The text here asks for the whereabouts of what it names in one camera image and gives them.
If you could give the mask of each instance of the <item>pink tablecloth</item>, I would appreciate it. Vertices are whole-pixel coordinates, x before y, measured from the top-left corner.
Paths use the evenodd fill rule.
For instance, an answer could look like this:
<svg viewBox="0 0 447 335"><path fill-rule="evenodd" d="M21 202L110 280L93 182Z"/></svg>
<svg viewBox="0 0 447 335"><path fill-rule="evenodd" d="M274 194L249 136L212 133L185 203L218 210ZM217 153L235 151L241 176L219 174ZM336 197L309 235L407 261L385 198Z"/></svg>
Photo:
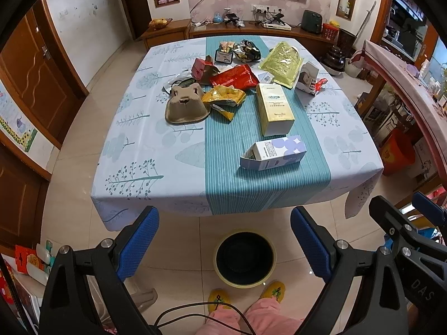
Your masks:
<svg viewBox="0 0 447 335"><path fill-rule="evenodd" d="M375 70L396 90L426 139L439 177L447 188L447 117L419 79L406 70L407 63L391 52L365 41L363 50L352 57L358 68Z"/></svg>

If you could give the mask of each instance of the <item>orange trash can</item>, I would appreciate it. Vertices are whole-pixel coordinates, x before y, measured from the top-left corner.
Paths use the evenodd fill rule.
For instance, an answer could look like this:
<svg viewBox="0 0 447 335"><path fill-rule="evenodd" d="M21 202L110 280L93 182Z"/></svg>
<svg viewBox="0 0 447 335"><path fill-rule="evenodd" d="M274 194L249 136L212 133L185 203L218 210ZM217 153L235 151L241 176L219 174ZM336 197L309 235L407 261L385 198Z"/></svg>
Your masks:
<svg viewBox="0 0 447 335"><path fill-rule="evenodd" d="M416 160L411 140L401 130L391 132L391 136L380 149L380 155L385 167L385 176L414 164Z"/></svg>

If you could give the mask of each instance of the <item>person's leg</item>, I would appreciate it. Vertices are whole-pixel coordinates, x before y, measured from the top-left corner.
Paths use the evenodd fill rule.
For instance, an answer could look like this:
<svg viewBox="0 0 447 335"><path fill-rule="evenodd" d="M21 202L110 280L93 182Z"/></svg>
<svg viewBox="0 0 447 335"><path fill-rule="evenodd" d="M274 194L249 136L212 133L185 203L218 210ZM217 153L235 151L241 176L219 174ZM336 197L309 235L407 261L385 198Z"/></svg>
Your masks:
<svg viewBox="0 0 447 335"><path fill-rule="evenodd" d="M231 303L226 291L222 289L214 290L208 297L209 302L226 302ZM225 305L208 305L209 316L219 320L235 329L239 328L240 315L229 306ZM196 335L240 335L240 332L229 329L228 327L206 319L206 322L196 332Z"/></svg>
<svg viewBox="0 0 447 335"><path fill-rule="evenodd" d="M279 314L285 289L282 282L270 283L259 300L247 310L245 317L256 335L293 335L303 323Z"/></svg>

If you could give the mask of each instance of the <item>picture on door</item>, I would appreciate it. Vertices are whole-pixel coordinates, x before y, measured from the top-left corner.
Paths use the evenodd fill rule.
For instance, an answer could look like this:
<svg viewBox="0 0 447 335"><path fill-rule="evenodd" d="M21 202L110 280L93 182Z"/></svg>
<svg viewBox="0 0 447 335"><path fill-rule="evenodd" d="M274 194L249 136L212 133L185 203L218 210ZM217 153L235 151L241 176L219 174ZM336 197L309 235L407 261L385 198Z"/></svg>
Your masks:
<svg viewBox="0 0 447 335"><path fill-rule="evenodd" d="M37 134L36 128L26 118L0 80L0 130L28 152Z"/></svg>

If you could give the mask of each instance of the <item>metal screw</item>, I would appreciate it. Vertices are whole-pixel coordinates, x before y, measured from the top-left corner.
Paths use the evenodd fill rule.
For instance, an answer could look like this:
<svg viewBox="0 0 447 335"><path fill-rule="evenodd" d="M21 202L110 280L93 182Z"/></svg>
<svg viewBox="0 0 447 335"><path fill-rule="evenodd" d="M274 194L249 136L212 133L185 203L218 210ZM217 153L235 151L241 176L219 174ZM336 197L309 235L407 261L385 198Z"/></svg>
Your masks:
<svg viewBox="0 0 447 335"><path fill-rule="evenodd" d="M410 257L411 256L411 251L407 247L403 247L402 248L402 253L404 254L405 257Z"/></svg>
<svg viewBox="0 0 447 335"><path fill-rule="evenodd" d="M70 250L70 246L62 246L59 249L59 253L62 254L62 255L66 255L69 250Z"/></svg>
<svg viewBox="0 0 447 335"><path fill-rule="evenodd" d="M343 239L337 241L337 247L340 249L346 249L349 246L347 241L344 241Z"/></svg>
<svg viewBox="0 0 447 335"><path fill-rule="evenodd" d="M104 239L101 242L101 247L103 247L103 248L110 248L112 246L112 244L113 244L113 240L110 239L110 238L107 238L107 239Z"/></svg>
<svg viewBox="0 0 447 335"><path fill-rule="evenodd" d="M391 253L391 251L387 247L381 246L381 253L383 255L389 255Z"/></svg>

